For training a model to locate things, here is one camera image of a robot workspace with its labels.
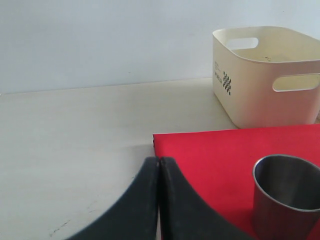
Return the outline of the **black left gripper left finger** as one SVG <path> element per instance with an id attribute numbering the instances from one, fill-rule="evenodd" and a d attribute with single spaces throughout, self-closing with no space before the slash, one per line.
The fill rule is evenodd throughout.
<path id="1" fill-rule="evenodd" d="M 147 157 L 123 195 L 98 219 L 69 240 L 155 240 L 160 163 Z"/>

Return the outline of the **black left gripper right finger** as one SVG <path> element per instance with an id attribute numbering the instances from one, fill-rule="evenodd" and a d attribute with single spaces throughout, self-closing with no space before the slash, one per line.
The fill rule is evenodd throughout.
<path id="1" fill-rule="evenodd" d="M 158 205 L 164 240 L 252 239 L 198 195 L 174 158 L 160 158 L 159 167 Z"/>

